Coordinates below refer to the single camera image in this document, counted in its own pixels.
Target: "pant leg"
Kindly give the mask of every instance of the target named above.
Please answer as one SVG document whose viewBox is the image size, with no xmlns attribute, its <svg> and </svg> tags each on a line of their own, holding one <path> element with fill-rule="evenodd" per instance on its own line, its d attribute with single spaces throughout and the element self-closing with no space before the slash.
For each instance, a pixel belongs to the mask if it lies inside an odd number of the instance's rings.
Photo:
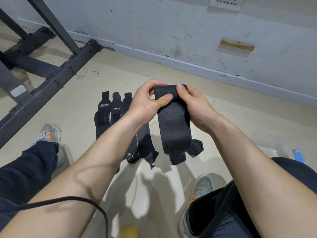
<svg viewBox="0 0 317 238">
<path fill-rule="evenodd" d="M 310 167 L 288 158 L 276 157 L 272 160 L 317 194 L 317 173 Z M 226 199 L 231 199 L 232 203 L 218 222 L 215 216 L 223 209 Z M 224 188 L 193 201 L 189 208 L 188 221 L 191 230 L 200 235 L 200 238 L 260 237 L 233 181 Z"/>
<path fill-rule="evenodd" d="M 26 204 L 52 179 L 59 144 L 39 141 L 0 168 L 0 208 Z M 0 214 L 0 231 L 15 214 Z"/>
</svg>

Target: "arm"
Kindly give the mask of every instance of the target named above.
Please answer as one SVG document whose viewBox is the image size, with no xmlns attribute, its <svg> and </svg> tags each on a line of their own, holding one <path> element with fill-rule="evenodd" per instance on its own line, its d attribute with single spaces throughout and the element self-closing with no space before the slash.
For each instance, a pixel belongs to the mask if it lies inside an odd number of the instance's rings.
<svg viewBox="0 0 317 238">
<path fill-rule="evenodd" d="M 173 98 L 167 94 L 159 100 L 152 100 L 150 95 L 154 93 L 154 85 L 167 84 L 149 80 L 138 88 L 129 111 L 29 203 L 64 196 L 80 196 L 100 203 L 133 136 Z M 21 211 L 0 237 L 81 237 L 95 211 L 90 204 L 79 201 Z"/>
<path fill-rule="evenodd" d="M 196 89 L 182 84 L 193 124 L 211 135 L 261 237 L 315 237 L 317 195 L 268 158 L 216 112 Z"/>
</svg>

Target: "power outlet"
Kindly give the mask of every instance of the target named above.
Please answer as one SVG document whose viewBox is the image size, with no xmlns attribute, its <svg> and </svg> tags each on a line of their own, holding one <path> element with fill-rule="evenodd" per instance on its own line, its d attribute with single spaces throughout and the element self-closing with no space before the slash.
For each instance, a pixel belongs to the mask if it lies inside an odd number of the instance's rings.
<svg viewBox="0 0 317 238">
<path fill-rule="evenodd" d="M 211 0 L 209 6 L 238 12 L 243 2 L 244 0 Z"/>
</svg>

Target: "shoe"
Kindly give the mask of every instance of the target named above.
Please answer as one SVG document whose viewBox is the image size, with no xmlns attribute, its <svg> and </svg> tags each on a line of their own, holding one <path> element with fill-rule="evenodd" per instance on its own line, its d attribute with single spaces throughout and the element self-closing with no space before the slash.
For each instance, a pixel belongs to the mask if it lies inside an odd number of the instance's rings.
<svg viewBox="0 0 317 238">
<path fill-rule="evenodd" d="M 57 168 L 60 167 L 65 161 L 65 154 L 61 149 L 61 129 L 53 123 L 45 124 L 40 132 L 40 135 L 33 141 L 32 145 L 35 145 L 38 141 L 55 142 L 59 144 L 57 153 Z"/>
<path fill-rule="evenodd" d="M 184 238 L 197 238 L 198 236 L 195 236 L 192 234 L 189 224 L 187 223 L 187 213 L 190 204 L 197 200 L 199 197 L 204 196 L 214 190 L 214 182 L 212 178 L 209 175 L 200 175 L 196 179 L 192 191 L 191 191 L 191 197 L 189 199 L 188 205 L 186 206 L 186 209 L 182 216 L 180 217 L 179 221 L 179 231 L 181 235 Z"/>
</svg>

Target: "baseboard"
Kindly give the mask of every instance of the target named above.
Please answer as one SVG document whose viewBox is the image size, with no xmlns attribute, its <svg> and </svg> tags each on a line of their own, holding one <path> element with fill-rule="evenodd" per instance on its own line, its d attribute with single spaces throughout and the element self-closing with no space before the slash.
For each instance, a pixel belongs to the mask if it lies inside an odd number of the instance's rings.
<svg viewBox="0 0 317 238">
<path fill-rule="evenodd" d="M 24 20 L 20 18 L 14 18 L 14 17 L 12 18 L 22 27 L 38 29 L 41 26 L 47 26 L 41 23 L 28 21 L 28 20 Z M 183 62 L 173 58 L 169 58 L 167 56 L 161 56 L 151 52 L 146 52 L 139 49 L 134 49 L 131 47 L 115 44 L 113 41 L 110 41 L 110 40 L 106 40 L 106 39 L 102 39 L 98 37 L 92 37 L 92 36 L 88 36 L 88 35 L 77 33 L 77 32 L 72 32 L 72 31 L 67 31 L 67 32 L 76 41 L 87 42 L 90 39 L 94 39 L 100 45 L 104 47 L 113 48 L 114 51 L 127 55 L 127 56 L 135 57 L 135 58 L 142 59 L 149 62 L 159 63 L 161 65 L 164 65 L 170 68 L 181 70 L 181 71 L 191 73 L 197 76 L 201 76 L 204 78 L 208 78 L 211 80 L 230 84 L 240 88 L 249 89 L 255 92 L 267 94 L 267 95 L 288 100 L 294 103 L 303 104 L 308 107 L 317 108 L 317 98 L 313 96 L 309 96 L 309 95 L 301 94 L 291 90 L 287 90 L 284 88 L 275 87 L 273 85 L 253 81 L 253 80 L 243 78 L 240 76 L 235 76 L 228 73 L 216 71 L 210 68 L 204 68 L 204 67 L 191 64 L 188 62 Z M 220 79 L 221 75 L 226 75 L 226 78 Z"/>
</svg>

